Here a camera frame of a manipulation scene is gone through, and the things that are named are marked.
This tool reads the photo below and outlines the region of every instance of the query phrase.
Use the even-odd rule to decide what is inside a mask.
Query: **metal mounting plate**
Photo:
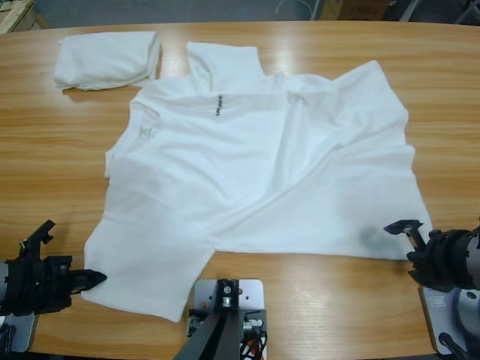
[[[213,311],[213,294],[216,280],[198,280],[193,286],[193,308]],[[263,284],[257,279],[240,279],[238,287],[241,295],[238,304],[241,310],[265,310]]]
[[[438,340],[442,332],[451,336],[453,341],[462,349],[466,350],[464,336],[455,321],[455,296],[460,290],[454,288],[450,292],[441,292],[427,287],[421,289],[421,297],[425,314],[429,322],[430,337],[433,347],[442,355],[450,355],[452,352],[444,347]]]

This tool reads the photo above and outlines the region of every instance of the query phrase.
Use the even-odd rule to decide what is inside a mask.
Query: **wood grain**
[[[57,40],[87,32],[158,30],[160,75],[185,75],[187,41],[259,47],[267,74],[335,78],[376,59],[410,113],[408,142],[433,223],[473,228],[480,215],[480,29],[392,22],[255,22],[63,28],[0,35],[0,258],[47,218],[44,255],[73,254],[101,218],[104,152],[128,121],[134,87],[60,91]],[[269,359],[366,359],[432,353],[418,288],[405,262],[339,256],[216,253],[202,278],[259,278]],[[179,324],[75,297],[42,315],[33,350],[171,359]]]

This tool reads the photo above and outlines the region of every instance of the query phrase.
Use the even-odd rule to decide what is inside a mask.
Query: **cable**
[[[288,1],[289,0],[282,0],[278,3],[277,7],[275,8],[275,15],[277,15],[277,16],[279,15],[278,11],[280,10],[280,7],[282,6],[282,4],[284,2],[288,2]],[[310,19],[312,18],[312,16],[314,15],[314,11],[312,10],[312,7],[306,1],[304,1],[304,0],[291,0],[291,1],[301,2],[303,5],[305,5],[308,8],[308,10],[310,11]]]

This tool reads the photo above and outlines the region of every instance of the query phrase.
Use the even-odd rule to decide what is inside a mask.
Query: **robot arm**
[[[433,346],[459,360],[480,359],[480,226],[472,231],[438,229],[429,241],[420,236],[418,220],[400,220],[385,227],[405,233],[414,251],[409,271],[422,285],[421,294]]]
[[[430,231],[420,236],[418,220],[400,220],[385,227],[388,233],[405,233],[415,251],[406,256],[413,263],[410,276],[431,289],[448,292],[454,287],[480,290],[480,226],[473,231]]]

